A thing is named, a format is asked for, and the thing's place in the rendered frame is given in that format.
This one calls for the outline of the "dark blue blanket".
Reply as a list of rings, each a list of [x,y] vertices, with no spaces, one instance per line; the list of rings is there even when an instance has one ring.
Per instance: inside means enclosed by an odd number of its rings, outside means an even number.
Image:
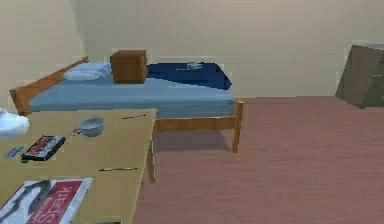
[[[232,82],[216,63],[202,63],[202,67],[189,70],[186,63],[156,63],[147,66],[148,78],[163,79],[182,84],[229,90]]]

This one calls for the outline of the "small pale teapot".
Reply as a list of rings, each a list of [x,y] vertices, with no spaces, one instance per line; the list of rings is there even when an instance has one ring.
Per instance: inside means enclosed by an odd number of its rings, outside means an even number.
[[[178,71],[195,71],[203,67],[202,63],[199,62],[188,62],[184,68],[178,68]]]

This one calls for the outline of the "wooden bed with blue mattress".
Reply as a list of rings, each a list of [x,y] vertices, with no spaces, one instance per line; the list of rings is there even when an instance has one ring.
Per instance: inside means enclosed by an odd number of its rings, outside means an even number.
[[[239,150],[244,102],[229,90],[148,78],[143,84],[115,84],[111,75],[92,81],[68,81],[69,69],[86,57],[25,86],[9,90],[20,115],[41,111],[110,109],[157,110],[154,130],[234,131],[232,151]]]

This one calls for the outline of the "brown wooden box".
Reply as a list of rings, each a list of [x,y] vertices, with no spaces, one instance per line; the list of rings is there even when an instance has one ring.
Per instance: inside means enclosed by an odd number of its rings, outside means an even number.
[[[119,50],[110,56],[115,84],[143,84],[146,80],[145,50]]]

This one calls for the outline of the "red pencil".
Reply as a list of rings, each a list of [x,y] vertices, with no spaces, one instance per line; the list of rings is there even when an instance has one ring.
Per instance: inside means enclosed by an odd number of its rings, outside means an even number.
[[[98,169],[99,172],[109,172],[109,171],[132,171],[138,170],[137,167],[123,167],[123,168],[101,168]]]

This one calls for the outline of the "light wooden table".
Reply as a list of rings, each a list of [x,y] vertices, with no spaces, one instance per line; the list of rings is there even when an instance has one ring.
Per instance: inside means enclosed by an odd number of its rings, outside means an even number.
[[[140,114],[147,116],[121,119]],[[89,117],[103,118],[104,131],[97,137],[74,134],[77,124]],[[24,136],[10,141],[0,140],[0,206],[27,180],[91,177],[93,183],[73,224],[106,221],[133,224],[144,172],[154,175],[152,131],[155,117],[154,109],[30,114],[30,128]],[[66,138],[49,161],[22,163],[17,158],[4,157],[12,147],[29,146],[44,134]],[[123,167],[137,167],[138,170],[98,171]]]

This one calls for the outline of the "pale grey bowl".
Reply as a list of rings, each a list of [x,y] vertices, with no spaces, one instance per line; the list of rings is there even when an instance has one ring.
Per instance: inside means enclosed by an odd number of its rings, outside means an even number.
[[[73,133],[86,137],[97,137],[104,131],[104,124],[104,119],[101,117],[89,117],[81,120]]]

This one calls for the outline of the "pale blue pillow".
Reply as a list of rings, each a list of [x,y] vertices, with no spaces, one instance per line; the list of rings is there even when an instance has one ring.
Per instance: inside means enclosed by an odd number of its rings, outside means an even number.
[[[111,74],[112,69],[109,62],[87,62],[69,69],[63,77],[69,81],[92,81]]]

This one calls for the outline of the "red and white magazine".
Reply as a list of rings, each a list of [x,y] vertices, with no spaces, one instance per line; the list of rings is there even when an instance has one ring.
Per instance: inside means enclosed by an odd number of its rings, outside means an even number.
[[[70,224],[92,182],[25,181],[0,207],[0,224]]]

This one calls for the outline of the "grey-brown chest of drawers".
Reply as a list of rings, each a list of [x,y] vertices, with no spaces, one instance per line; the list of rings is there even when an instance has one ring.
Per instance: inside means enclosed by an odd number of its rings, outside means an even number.
[[[335,96],[359,108],[384,108],[384,44],[353,45]]]

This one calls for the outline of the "small blue card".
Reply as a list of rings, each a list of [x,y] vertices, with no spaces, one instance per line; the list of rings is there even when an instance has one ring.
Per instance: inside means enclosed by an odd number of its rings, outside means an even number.
[[[20,153],[23,149],[24,149],[23,146],[13,148],[13,149],[11,149],[11,150],[5,155],[5,158],[13,158],[13,157],[15,157],[18,153]]]

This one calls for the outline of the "white round object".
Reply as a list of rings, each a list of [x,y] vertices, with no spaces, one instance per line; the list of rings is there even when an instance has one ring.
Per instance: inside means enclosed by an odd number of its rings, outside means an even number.
[[[29,128],[26,117],[0,108],[0,138],[12,139],[24,135]]]

